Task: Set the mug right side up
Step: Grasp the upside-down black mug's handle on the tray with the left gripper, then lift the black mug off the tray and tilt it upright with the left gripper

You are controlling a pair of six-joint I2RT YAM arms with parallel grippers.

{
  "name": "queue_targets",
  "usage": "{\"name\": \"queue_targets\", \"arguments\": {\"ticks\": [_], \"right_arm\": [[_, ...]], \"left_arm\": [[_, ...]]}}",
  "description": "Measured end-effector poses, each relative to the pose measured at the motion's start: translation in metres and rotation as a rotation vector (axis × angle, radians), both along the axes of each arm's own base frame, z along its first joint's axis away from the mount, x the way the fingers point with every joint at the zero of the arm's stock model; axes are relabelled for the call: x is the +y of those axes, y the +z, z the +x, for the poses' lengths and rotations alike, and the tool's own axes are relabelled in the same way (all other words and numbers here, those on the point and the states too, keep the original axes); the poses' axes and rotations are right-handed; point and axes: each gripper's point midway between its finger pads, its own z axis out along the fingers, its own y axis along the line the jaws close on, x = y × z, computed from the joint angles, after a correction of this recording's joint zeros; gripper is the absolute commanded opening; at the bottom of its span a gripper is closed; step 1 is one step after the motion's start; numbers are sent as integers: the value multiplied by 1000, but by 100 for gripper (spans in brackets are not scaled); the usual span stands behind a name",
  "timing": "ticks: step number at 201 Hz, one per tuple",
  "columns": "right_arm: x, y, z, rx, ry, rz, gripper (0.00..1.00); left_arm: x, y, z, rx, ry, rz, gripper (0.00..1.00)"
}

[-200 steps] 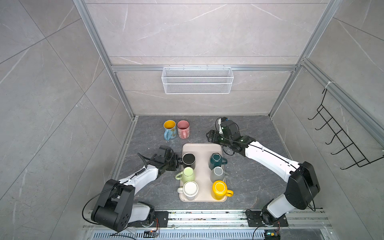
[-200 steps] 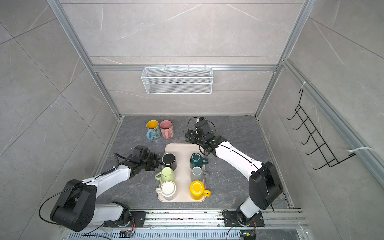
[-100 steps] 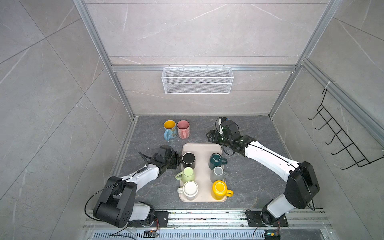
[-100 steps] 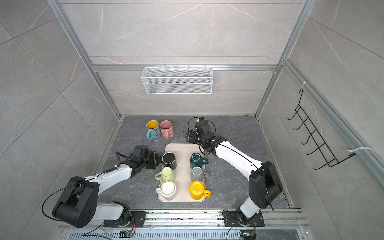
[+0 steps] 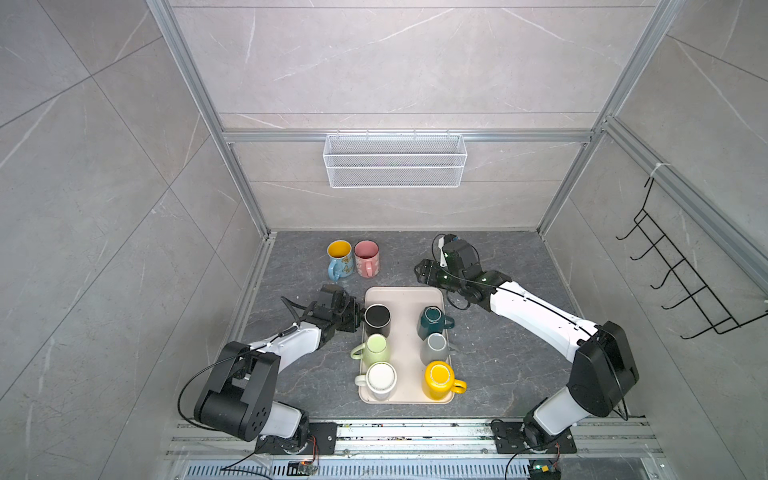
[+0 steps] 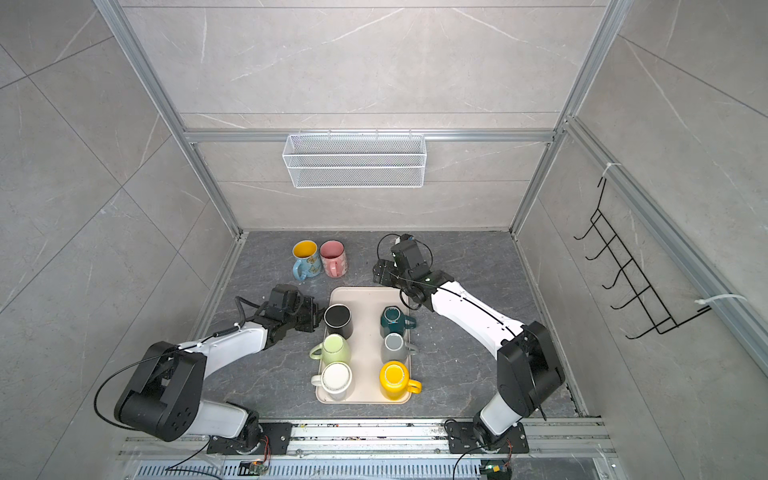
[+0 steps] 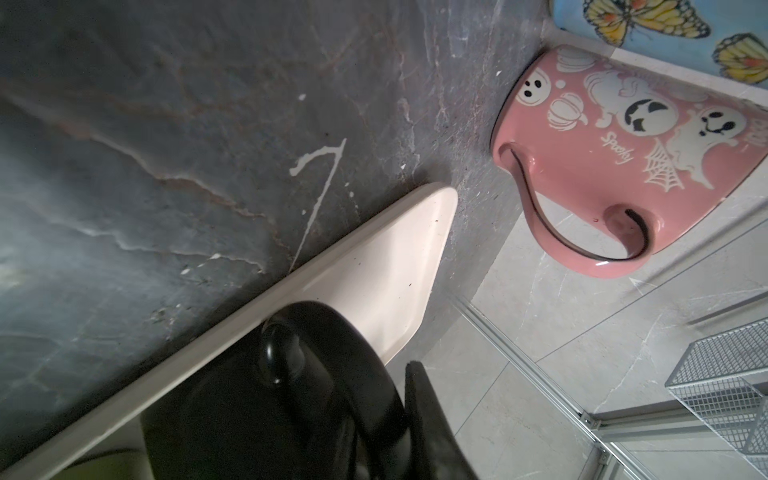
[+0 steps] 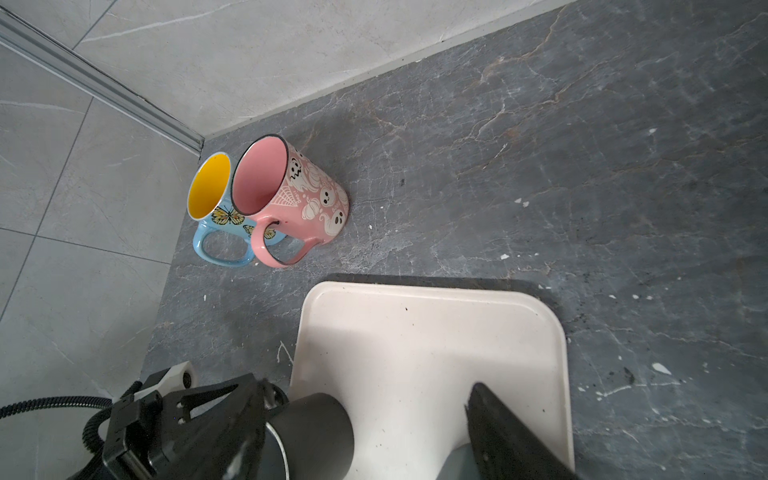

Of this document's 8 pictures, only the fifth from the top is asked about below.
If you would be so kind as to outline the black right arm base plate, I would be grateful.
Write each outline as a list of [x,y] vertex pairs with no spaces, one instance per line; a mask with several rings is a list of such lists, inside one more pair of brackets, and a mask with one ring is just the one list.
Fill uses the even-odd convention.
[[554,437],[523,421],[493,419],[489,423],[496,450],[500,454],[538,453],[575,454],[577,447],[569,428]]

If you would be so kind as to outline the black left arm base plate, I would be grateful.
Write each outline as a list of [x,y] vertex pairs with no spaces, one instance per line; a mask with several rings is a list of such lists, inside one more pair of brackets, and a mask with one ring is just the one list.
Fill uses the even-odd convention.
[[256,453],[272,455],[332,455],[337,442],[338,424],[334,422],[310,422],[300,426],[300,431],[290,438],[262,436],[256,444]]

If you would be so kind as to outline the pink patterned mug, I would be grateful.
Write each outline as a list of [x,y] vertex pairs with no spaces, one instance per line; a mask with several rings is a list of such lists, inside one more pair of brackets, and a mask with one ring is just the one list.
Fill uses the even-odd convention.
[[380,248],[372,240],[359,241],[354,247],[357,273],[363,278],[373,278],[380,271]]

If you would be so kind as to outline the blue mug yellow inside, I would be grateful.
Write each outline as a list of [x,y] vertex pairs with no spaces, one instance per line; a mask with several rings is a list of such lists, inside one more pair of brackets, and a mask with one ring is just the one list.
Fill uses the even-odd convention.
[[327,248],[330,263],[327,269],[329,278],[337,282],[355,272],[352,245],[346,240],[335,240]]

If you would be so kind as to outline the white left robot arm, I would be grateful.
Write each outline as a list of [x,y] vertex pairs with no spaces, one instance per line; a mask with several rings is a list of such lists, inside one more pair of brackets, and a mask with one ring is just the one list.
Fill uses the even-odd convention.
[[204,369],[209,376],[191,424],[243,441],[268,437],[286,450],[298,451],[308,442],[308,414],[274,399],[278,374],[319,350],[337,332],[356,332],[364,304],[334,284],[323,285],[318,298],[307,306],[285,296],[281,301],[293,323],[261,341],[226,344],[217,361]]

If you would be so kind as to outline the black mug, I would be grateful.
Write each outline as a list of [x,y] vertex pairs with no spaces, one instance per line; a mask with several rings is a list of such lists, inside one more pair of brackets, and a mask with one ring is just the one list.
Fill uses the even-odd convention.
[[388,337],[391,331],[391,313],[387,306],[374,304],[364,312],[365,332],[368,336],[380,334]]

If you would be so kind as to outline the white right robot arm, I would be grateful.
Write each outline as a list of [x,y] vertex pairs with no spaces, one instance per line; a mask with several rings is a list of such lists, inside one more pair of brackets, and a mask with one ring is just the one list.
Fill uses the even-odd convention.
[[521,431],[527,447],[543,451],[572,425],[589,416],[607,417],[625,404],[639,372],[620,325],[569,314],[510,276],[485,270],[477,250],[456,235],[436,235],[431,251],[431,259],[414,267],[419,283],[458,293],[469,304],[517,323],[572,364],[566,386],[526,414]]

